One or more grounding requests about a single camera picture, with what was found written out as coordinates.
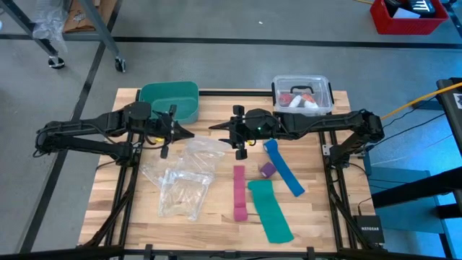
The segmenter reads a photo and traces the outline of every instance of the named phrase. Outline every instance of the red bin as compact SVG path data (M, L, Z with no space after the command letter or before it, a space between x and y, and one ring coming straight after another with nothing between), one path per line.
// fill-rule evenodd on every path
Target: red bin
M379 34L429 35L440 23L448 19L448 13L446 13L440 0L431 0L431 2L436 11L433 18L392 18L388 14L384 0L375 0L372 7L370 7L370 13Z

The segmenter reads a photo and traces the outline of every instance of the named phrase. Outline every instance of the gray floor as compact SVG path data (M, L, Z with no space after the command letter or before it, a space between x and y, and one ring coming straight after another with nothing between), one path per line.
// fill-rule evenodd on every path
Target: gray floor
M29 1L17 1L27 14ZM120 36L358 40L460 43L452 22L432 35L379 35L367 4L355 1L125 1L113 34ZM461 14L462 8L455 7ZM0 33L21 33L1 15ZM45 66L46 55L32 41L0 40L0 254L17 244L43 187L53 156L32 159L35 130L51 120L68 120L87 77L98 43L67 43L67 67ZM435 90L438 79L461 76L461 51L323 48L265 45L119 43L128 71L113 68L105 52L82 118L109 111L119 87L191 80L201 88L268 89L278 74L322 74L335 90L347 90L353 109L379 115ZM417 111L387 128L391 135L438 112ZM430 170L458 167L462 159L444 118L396 137L371 152L380 166ZM405 157L395 162L385 162ZM34 250L72 248L90 196L98 156L68 154ZM441 198L451 202L450 196ZM462 225L448 222L461 245ZM385 232L391 251L442 256L437 235ZM457 248L462 258L462 248Z

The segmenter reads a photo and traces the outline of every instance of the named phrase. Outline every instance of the wheel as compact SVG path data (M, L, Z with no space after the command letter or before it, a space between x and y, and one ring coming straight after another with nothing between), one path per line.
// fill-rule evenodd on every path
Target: wheel
M65 66L64 60L62 58L58 58L58 63L55 64L53 59L48 59L48 66L52 69L62 69Z
M126 64L124 59L115 59L115 69L117 69L118 72L125 72Z

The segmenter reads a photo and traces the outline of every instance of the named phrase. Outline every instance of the magenta velcro strap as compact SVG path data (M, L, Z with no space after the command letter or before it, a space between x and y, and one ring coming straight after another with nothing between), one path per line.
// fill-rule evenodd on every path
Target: magenta velcro strap
M247 208L245 207L245 166L234 167L234 220L247 220Z

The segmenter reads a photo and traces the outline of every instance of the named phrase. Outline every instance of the blue strap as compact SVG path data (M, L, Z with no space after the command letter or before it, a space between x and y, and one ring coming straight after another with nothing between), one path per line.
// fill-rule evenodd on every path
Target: blue strap
M277 149L277 142L275 139L271 139L263 144L265 147L266 152L269 155L269 158L273 162L274 166L276 166L277 171L281 174L282 179L286 182L287 186L289 187L290 191L294 194L294 196L300 196L305 192L304 188L300 185L300 183L295 178L292 171L287 166L284 158L282 158L279 150Z

